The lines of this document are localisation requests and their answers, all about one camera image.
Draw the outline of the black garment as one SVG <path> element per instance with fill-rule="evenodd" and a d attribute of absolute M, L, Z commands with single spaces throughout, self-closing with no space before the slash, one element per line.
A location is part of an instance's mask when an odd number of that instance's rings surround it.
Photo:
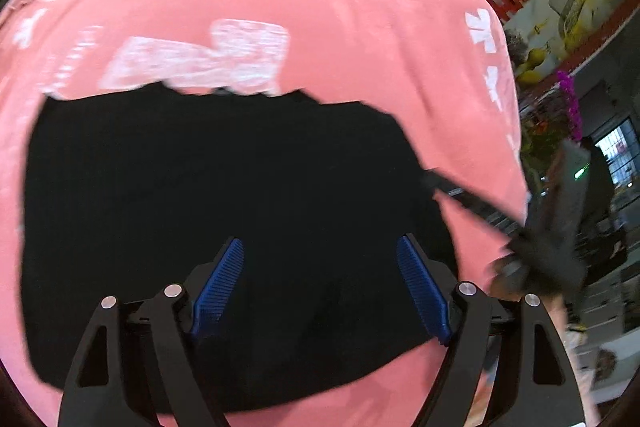
<path fill-rule="evenodd" d="M 151 297 L 236 237 L 241 276 L 198 346 L 204 387 L 239 412 L 356 381 L 427 340 L 398 239 L 457 264 L 421 178 L 398 122 L 360 103 L 159 83 L 50 98 L 24 182 L 30 363 L 62 387 L 103 297 Z"/>

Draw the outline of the bright window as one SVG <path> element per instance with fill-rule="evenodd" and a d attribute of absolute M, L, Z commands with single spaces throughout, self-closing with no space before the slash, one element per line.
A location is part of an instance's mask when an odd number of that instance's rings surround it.
<path fill-rule="evenodd" d="M 617 190 L 631 188 L 639 180 L 639 141 L 629 119 L 608 132 L 597 142 L 608 163 Z"/>

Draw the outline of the purple orchid flowers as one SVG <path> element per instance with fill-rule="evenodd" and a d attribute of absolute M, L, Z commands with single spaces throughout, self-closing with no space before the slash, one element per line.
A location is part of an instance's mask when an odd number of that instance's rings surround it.
<path fill-rule="evenodd" d="M 580 113 L 579 100 L 575 91 L 574 78 L 561 69 L 555 72 L 555 76 L 565 103 L 570 137 L 574 142 L 579 142 L 582 139 L 582 114 Z"/>

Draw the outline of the pink printed bed blanket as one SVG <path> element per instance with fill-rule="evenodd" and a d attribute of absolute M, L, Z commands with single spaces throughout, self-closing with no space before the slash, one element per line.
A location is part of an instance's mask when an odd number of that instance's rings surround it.
<path fill-rule="evenodd" d="M 48 426 L 61 392 L 30 365 L 18 297 L 27 141 L 47 95 L 131 89 L 161 70 L 189 91 L 220 74 L 246 93 L 367 103 L 395 116 L 423 164 L 526 215 L 514 80 L 486 0 L 12 0 L 1 13 L 1 358 Z"/>

